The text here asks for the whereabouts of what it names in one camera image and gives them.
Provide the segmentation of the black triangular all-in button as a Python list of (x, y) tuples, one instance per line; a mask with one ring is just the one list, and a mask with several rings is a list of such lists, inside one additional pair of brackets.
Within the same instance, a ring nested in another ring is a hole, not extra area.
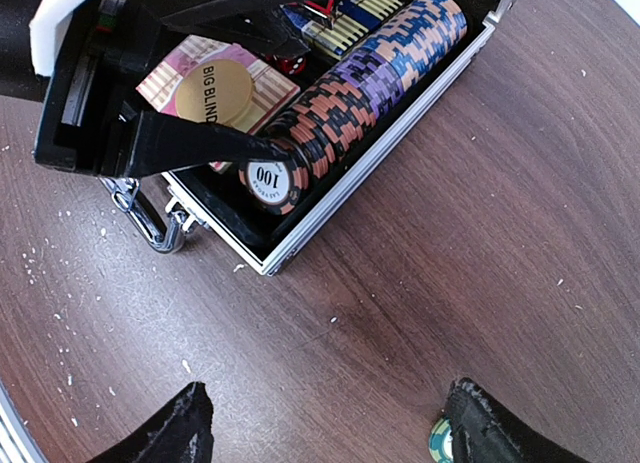
[(301, 5), (322, 20), (335, 18), (335, 0), (304, 0)]

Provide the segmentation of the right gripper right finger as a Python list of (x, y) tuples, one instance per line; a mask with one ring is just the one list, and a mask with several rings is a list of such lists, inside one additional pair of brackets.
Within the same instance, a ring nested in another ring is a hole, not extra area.
[(587, 462), (533, 430), (468, 377), (451, 384), (444, 416), (455, 462)]

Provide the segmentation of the red die front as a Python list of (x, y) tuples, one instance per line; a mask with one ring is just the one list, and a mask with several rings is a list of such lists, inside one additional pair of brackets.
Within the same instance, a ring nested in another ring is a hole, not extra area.
[(271, 64), (283, 75), (293, 76), (301, 73), (306, 66), (307, 59), (304, 55), (285, 58), (279, 56), (271, 57)]

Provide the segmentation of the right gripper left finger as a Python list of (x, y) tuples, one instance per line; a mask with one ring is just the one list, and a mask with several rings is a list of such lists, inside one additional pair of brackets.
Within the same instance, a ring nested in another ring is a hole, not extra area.
[(128, 437), (91, 462), (211, 462), (214, 407), (203, 382), (191, 382)]

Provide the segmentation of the aluminium poker case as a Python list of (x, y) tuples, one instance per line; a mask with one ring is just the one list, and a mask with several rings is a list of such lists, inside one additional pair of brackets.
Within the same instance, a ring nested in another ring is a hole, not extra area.
[(158, 252), (177, 250), (201, 225), (272, 276), (448, 89), (514, 1), (410, 0), (264, 126), (287, 161), (243, 162), (219, 177), (167, 173), (167, 224), (136, 184), (104, 185)]

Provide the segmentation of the red Texas Hold'em card box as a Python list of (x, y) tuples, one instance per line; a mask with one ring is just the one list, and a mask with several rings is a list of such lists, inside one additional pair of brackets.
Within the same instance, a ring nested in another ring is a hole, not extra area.
[(258, 133), (300, 92), (237, 43), (186, 37), (138, 84), (158, 112)]

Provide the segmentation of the orange black chip stack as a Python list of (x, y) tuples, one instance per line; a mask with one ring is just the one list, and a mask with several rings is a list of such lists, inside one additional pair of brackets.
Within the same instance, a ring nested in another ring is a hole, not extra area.
[(342, 160), (377, 122), (366, 97), (350, 83), (326, 73), (264, 129), (322, 147), (331, 164)]

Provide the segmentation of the black poker chip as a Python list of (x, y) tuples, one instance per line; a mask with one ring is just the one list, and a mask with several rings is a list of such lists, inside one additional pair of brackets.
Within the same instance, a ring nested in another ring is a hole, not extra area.
[(276, 138), (274, 143), (286, 151), (287, 160), (241, 163), (238, 176), (266, 212), (286, 215), (310, 189), (310, 170), (298, 144), (288, 138)]

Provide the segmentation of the blue card deck box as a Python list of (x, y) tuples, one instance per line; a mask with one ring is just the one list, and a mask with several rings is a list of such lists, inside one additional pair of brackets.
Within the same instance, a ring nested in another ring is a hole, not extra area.
[(335, 0), (333, 20), (318, 18), (301, 3), (281, 9), (313, 51), (340, 60), (404, 6), (401, 0)]

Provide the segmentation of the green poker chip right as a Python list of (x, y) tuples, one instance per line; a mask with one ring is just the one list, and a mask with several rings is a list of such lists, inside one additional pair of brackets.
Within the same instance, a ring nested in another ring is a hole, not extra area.
[(428, 449), (435, 463), (452, 463), (452, 433), (449, 420), (440, 418), (432, 427), (428, 439)]

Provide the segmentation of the yellow round button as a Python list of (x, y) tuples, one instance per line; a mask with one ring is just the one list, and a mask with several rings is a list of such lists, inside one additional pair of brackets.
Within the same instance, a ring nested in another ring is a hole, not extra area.
[(194, 68), (178, 85), (177, 115), (196, 123), (226, 124), (242, 115), (253, 94), (253, 80), (239, 62), (212, 60)]

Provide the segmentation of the aluminium front rail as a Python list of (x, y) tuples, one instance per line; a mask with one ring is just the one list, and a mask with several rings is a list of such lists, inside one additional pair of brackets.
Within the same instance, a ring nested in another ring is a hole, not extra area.
[(46, 457), (27, 430), (4, 385), (1, 385), (0, 400), (1, 461), (46, 463)]

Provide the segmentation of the purple chip stack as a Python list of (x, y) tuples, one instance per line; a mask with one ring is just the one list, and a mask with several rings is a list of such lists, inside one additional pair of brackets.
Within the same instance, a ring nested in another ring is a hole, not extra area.
[(367, 48), (353, 50), (331, 72), (365, 95), (377, 120), (388, 114), (405, 94), (393, 65)]

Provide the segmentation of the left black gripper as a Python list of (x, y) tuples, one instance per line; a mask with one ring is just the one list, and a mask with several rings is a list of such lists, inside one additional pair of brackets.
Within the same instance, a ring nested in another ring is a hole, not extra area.
[(69, 173), (143, 178), (212, 162), (287, 160), (288, 152), (270, 139), (150, 111), (135, 87), (160, 33), (155, 19), (172, 31), (294, 58), (309, 46), (282, 6), (298, 1), (86, 0), (73, 12), (47, 77), (35, 162)]

